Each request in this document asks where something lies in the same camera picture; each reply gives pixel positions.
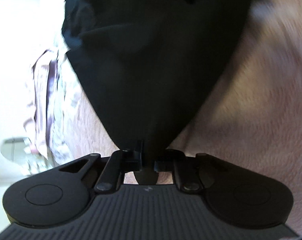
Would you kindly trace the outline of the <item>black trousers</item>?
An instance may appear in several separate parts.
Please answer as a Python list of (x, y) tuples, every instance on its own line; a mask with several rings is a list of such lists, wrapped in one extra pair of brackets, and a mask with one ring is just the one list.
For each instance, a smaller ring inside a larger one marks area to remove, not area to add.
[(67, 57), (111, 140), (136, 150), (140, 184), (229, 63), (253, 0), (66, 0)]

